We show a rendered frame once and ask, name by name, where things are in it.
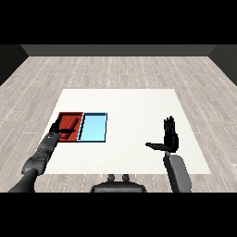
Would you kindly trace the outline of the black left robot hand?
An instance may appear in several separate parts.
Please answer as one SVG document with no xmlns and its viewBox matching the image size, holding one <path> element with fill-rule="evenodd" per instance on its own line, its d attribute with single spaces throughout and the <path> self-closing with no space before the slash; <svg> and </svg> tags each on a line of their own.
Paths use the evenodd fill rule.
<svg viewBox="0 0 237 237">
<path fill-rule="evenodd" d="M 60 119 L 58 118 L 52 125 L 50 128 L 50 132 L 55 132 L 55 133 L 73 133 L 75 130 L 74 129 L 60 129 L 59 128 L 60 125 Z"/>
</svg>

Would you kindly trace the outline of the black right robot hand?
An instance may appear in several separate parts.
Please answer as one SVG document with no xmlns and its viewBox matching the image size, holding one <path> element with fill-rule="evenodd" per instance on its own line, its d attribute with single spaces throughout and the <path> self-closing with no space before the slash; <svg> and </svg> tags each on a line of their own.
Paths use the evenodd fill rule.
<svg viewBox="0 0 237 237">
<path fill-rule="evenodd" d="M 175 131 L 175 120 L 172 116 L 164 120 L 164 142 L 146 143 L 145 145 L 153 150 L 176 153 L 179 149 L 179 136 Z"/>
</svg>

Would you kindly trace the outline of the red shallow open box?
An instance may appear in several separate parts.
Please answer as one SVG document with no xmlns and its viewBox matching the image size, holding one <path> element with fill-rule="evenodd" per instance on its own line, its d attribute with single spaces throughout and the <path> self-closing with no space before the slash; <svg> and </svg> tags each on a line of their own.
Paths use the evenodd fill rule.
<svg viewBox="0 0 237 237">
<path fill-rule="evenodd" d="M 61 143 L 76 143 L 78 141 L 82 112 L 60 112 L 58 114 L 59 123 L 59 141 Z"/>
</svg>

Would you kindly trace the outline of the small red can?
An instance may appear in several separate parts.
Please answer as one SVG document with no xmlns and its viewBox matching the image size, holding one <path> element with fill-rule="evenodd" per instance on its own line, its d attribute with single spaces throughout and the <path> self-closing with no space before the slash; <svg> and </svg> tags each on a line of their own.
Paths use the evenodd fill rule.
<svg viewBox="0 0 237 237">
<path fill-rule="evenodd" d="M 73 131 L 75 126 L 77 125 L 79 119 L 77 117 L 70 117 L 67 124 L 64 125 L 61 130 L 62 131 Z"/>
</svg>

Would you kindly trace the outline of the light blue shallow open box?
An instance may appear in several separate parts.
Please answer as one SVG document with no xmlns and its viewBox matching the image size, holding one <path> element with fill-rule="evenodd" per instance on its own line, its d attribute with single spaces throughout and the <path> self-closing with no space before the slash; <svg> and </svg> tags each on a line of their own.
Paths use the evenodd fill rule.
<svg viewBox="0 0 237 237">
<path fill-rule="evenodd" d="M 77 141 L 79 143 L 104 143 L 106 141 L 107 113 L 86 112 L 81 121 Z"/>
</svg>

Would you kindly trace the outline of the dark grey robot body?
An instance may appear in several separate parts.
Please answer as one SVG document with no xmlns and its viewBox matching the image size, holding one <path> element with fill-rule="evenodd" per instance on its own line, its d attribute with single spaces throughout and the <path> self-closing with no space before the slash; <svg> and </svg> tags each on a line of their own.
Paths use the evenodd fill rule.
<svg viewBox="0 0 237 237">
<path fill-rule="evenodd" d="M 122 175 L 122 181 L 115 181 L 115 175 L 109 174 L 107 181 L 92 187 L 91 193 L 146 193 L 143 185 L 130 181 L 128 174 Z"/>
</svg>

